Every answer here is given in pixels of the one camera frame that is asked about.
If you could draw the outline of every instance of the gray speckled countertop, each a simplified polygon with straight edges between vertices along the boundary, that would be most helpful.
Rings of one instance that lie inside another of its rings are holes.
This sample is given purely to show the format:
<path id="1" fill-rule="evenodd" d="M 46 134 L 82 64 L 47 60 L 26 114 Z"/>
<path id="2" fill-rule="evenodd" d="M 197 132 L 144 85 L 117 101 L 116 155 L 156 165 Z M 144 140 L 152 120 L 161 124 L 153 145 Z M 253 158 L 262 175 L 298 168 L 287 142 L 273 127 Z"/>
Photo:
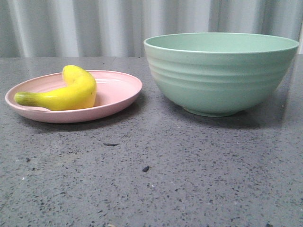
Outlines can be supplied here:
<path id="1" fill-rule="evenodd" d="M 35 122 L 6 104 L 14 85 L 67 64 L 129 73 L 143 89 L 84 123 Z M 267 101 L 208 118 L 166 99 L 145 58 L 0 59 L 0 227 L 302 227 L 302 75 L 297 55 Z"/>

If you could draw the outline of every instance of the green bowl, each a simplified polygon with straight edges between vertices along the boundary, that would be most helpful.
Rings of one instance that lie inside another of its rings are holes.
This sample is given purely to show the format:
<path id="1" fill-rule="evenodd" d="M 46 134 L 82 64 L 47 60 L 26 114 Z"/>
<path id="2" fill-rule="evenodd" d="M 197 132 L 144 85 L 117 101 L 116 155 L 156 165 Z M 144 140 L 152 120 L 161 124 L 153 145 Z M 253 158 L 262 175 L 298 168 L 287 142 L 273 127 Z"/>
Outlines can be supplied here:
<path id="1" fill-rule="evenodd" d="M 144 41 L 154 81 L 172 102 L 202 116 L 228 116 L 264 101 L 299 43 L 271 35 L 189 33 Z"/>

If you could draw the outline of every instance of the curtain fold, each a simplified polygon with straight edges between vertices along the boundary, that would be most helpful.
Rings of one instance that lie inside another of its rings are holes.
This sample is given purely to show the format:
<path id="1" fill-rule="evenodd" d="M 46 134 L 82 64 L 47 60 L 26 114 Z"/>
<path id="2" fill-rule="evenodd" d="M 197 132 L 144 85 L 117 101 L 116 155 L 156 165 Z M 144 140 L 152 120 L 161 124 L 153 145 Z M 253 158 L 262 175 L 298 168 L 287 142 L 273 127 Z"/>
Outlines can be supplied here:
<path id="1" fill-rule="evenodd" d="M 1 57 L 144 56 L 143 40 L 190 32 L 300 41 L 302 0 L 0 0 Z"/>

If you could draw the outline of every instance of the yellow banana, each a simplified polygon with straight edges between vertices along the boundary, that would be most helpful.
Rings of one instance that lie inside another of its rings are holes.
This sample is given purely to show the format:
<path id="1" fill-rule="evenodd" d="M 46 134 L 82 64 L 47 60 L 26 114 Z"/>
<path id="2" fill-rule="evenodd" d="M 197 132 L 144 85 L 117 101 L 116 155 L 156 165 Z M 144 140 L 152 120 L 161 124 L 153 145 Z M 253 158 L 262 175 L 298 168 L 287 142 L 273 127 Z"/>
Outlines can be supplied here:
<path id="1" fill-rule="evenodd" d="M 62 71 L 66 87 L 48 92 L 17 92 L 20 105 L 39 106 L 49 110 L 76 110 L 94 106 L 97 83 L 95 78 L 79 66 L 67 65 Z"/>

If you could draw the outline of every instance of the pink plate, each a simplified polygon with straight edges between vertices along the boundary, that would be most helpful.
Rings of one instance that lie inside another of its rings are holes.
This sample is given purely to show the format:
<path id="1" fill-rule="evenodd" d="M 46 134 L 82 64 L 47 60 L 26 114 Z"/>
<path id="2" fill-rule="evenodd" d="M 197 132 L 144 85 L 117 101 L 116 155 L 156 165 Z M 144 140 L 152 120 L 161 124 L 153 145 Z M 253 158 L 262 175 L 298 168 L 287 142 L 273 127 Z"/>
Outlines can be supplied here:
<path id="1" fill-rule="evenodd" d="M 16 92 L 45 92 L 65 83 L 61 73 L 30 79 L 14 86 L 5 95 L 6 102 L 21 116 L 49 123 L 85 122 L 115 114 L 133 103 L 142 89 L 142 82 L 129 74 L 104 70 L 88 70 L 97 82 L 95 106 L 79 110 L 50 111 L 41 107 L 22 106 L 15 102 Z"/>

